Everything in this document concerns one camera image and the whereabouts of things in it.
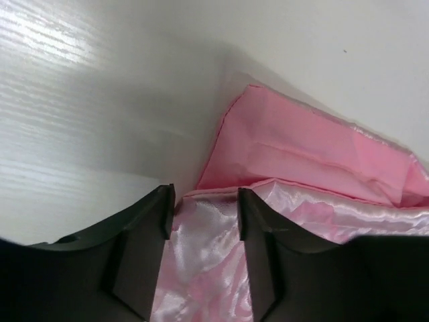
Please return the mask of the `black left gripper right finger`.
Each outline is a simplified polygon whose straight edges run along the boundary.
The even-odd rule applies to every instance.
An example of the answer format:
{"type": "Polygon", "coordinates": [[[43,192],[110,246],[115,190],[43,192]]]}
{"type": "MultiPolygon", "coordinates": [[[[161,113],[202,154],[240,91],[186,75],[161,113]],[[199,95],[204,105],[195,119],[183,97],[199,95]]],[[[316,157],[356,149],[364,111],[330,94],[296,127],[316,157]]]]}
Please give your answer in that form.
{"type": "Polygon", "coordinates": [[[238,192],[255,321],[427,321],[428,238],[323,239],[238,192]]]}

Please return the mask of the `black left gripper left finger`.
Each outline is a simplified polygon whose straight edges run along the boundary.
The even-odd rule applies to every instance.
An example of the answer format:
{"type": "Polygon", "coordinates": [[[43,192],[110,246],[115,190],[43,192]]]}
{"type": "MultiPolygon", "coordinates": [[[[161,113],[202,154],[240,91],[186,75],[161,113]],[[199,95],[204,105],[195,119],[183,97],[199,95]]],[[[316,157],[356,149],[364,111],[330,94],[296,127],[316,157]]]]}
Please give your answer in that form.
{"type": "Polygon", "coordinates": [[[2,321],[149,321],[174,186],[58,241],[1,240],[2,321]]]}

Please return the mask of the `pink rose satin placemat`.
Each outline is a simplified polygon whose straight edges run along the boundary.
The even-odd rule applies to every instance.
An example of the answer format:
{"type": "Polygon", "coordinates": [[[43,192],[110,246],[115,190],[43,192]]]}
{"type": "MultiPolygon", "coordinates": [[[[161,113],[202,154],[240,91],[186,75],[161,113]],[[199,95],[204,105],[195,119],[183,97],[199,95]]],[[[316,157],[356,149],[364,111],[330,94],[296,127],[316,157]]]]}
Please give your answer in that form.
{"type": "Polygon", "coordinates": [[[196,188],[177,205],[152,321],[255,321],[240,189],[336,244],[428,238],[428,173],[412,153],[249,85],[221,119],[196,188]]]}

